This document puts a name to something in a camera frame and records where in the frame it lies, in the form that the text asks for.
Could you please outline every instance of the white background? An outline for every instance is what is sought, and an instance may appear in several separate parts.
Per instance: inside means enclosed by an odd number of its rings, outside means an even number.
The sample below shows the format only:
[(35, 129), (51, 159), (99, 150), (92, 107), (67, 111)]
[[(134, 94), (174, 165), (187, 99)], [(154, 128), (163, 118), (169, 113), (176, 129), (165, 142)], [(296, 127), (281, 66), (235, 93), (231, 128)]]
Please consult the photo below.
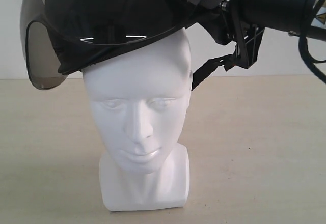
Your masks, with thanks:
[[(19, 35), (19, 14), (22, 0), (0, 0), (0, 79), (26, 79), (27, 73), (22, 56)], [(210, 35), (199, 25), (187, 30), (192, 46), (192, 67), (199, 68), (207, 59), (233, 53), (234, 44), (226, 47), (214, 43)], [(301, 60), (298, 39), (287, 33), (267, 29), (259, 52), (258, 62), (249, 70), (234, 68), (225, 72), (223, 68), (213, 76), (254, 76), (310, 74)], [(316, 58), (326, 57), (326, 44), (310, 41), (310, 49)], [(326, 71), (326, 64), (320, 66)], [(75, 73), (70, 78), (80, 78)]]

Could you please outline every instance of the helmet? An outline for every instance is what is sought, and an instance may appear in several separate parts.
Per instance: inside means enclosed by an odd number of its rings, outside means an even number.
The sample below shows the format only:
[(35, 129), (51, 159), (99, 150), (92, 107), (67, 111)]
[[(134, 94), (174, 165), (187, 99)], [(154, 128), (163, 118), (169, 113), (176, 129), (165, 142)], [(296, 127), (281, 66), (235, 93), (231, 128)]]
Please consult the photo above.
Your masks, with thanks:
[(23, 0), (29, 79), (49, 90), (69, 74), (207, 19), (222, 0)]

